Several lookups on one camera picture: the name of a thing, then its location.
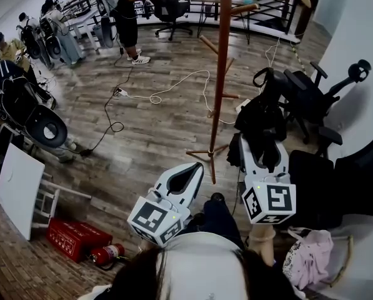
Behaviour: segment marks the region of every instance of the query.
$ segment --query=red fire extinguisher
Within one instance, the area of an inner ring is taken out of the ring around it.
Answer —
[[[107,247],[99,247],[91,251],[90,259],[96,264],[97,267],[103,270],[110,270],[117,262],[118,259],[126,259],[123,257],[125,249],[119,243],[112,244]]]

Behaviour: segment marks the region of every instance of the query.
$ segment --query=black office chair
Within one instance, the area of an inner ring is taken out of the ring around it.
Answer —
[[[373,140],[360,151],[332,161],[293,151],[291,183],[296,185],[296,214],[280,226],[330,229],[345,214],[373,216]]]
[[[172,37],[176,29],[182,29],[187,31],[190,35],[193,31],[187,27],[187,24],[176,22],[176,19],[182,17],[186,11],[190,8],[190,0],[179,2],[179,0],[150,0],[154,5],[154,15],[161,21],[168,23],[169,25],[156,31],[156,36],[161,31],[171,30],[171,35],[168,40],[172,41]]]
[[[350,83],[364,81],[371,70],[371,65],[366,60],[360,60],[350,66],[349,77],[331,87],[328,93],[323,94],[318,88],[319,83],[321,77],[326,79],[328,75],[318,64],[311,62],[311,65],[317,70],[315,82],[312,82],[311,78],[307,77],[302,71],[284,71],[290,84],[282,90],[282,95],[287,103],[279,103],[279,106],[289,113],[286,121],[296,119],[299,123],[304,133],[303,142],[305,144],[309,142],[309,133],[304,125],[304,120],[322,126],[323,119],[328,115],[329,109],[340,99],[336,94]]]

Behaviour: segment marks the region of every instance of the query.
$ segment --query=wood plank flooring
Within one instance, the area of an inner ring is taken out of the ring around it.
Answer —
[[[60,67],[53,71],[55,81],[49,90],[56,96],[56,111],[66,122],[69,132],[85,148],[93,148],[109,126],[104,105],[119,83],[131,96],[148,97],[166,90],[194,71],[208,70],[207,102],[212,108],[216,81],[216,55],[195,35],[176,31],[174,40],[168,34],[154,35],[155,27],[139,28],[139,46],[143,55],[152,57],[149,64],[132,66],[119,48],[101,49],[96,54],[87,41],[83,48],[87,58],[76,67]],[[203,35],[214,44],[218,30],[204,28]],[[300,58],[311,73],[310,61],[319,61],[330,41],[329,35],[319,26],[310,23],[302,43],[297,47]],[[241,95],[240,99],[224,99],[221,119],[235,121],[235,107],[245,99],[254,98],[259,90],[252,86],[252,77],[268,66],[265,51],[276,44],[273,38],[253,35],[248,46],[241,32],[230,35],[229,55],[235,57],[226,77],[226,92]],[[275,47],[268,52],[272,59]],[[280,42],[272,64],[284,70],[300,69],[300,64],[289,43]],[[52,73],[42,71],[46,78]],[[139,238],[129,230],[126,219],[136,199],[147,190],[166,169],[178,164],[196,161],[185,154],[186,150],[208,149],[211,119],[207,118],[202,92],[206,72],[199,72],[161,94],[162,103],[151,104],[148,99],[116,97],[107,106],[112,121],[121,121],[124,130],[107,132],[106,137],[85,159],[77,156],[72,164],[59,164],[46,152],[39,157],[46,163],[46,172],[55,182],[93,196],[90,202],[62,195],[58,214],[87,221],[111,233],[114,242],[124,245],[128,255],[137,250]],[[236,132],[230,124],[220,123],[217,145],[228,144]],[[286,149],[313,151],[315,143],[305,146],[302,134],[290,126]],[[205,164],[204,179],[192,207],[198,212],[212,193],[221,192],[232,210],[236,197],[238,170],[226,161],[227,151],[216,157],[217,184],[211,183],[210,170]],[[234,217],[241,234],[245,236],[250,224],[242,205],[237,204]],[[0,208],[0,291],[6,299],[75,299],[97,284],[110,283],[116,270],[102,272],[84,261],[74,264],[57,253],[42,234],[24,241]]]

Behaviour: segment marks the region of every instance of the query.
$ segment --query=red box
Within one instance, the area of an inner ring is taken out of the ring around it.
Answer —
[[[67,257],[78,263],[91,249],[111,244],[112,235],[84,222],[61,221],[52,218],[46,234],[47,240]]]

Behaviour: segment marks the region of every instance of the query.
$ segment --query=wooden coat rack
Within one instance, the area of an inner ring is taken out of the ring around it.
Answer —
[[[310,0],[301,0],[306,6],[311,6]],[[228,58],[228,45],[229,45],[229,32],[231,28],[231,16],[234,14],[244,13],[247,11],[258,9],[257,4],[248,4],[246,6],[232,8],[232,0],[220,0],[221,12],[220,12],[220,22],[219,22],[219,43],[218,48],[210,42],[206,37],[201,36],[200,39],[204,42],[211,50],[213,50],[218,55],[217,62],[217,81],[216,81],[216,96],[214,100],[214,110],[209,115],[212,116],[212,130],[211,130],[211,140],[210,147],[208,150],[197,150],[197,151],[187,151],[186,154],[207,154],[210,158],[211,165],[211,179],[212,183],[216,183],[216,169],[214,165],[214,154],[226,149],[228,145],[216,147],[216,137],[219,124],[219,116],[221,113],[222,98],[236,98],[239,96],[237,94],[224,93],[225,86],[225,75],[231,67],[234,58]]]

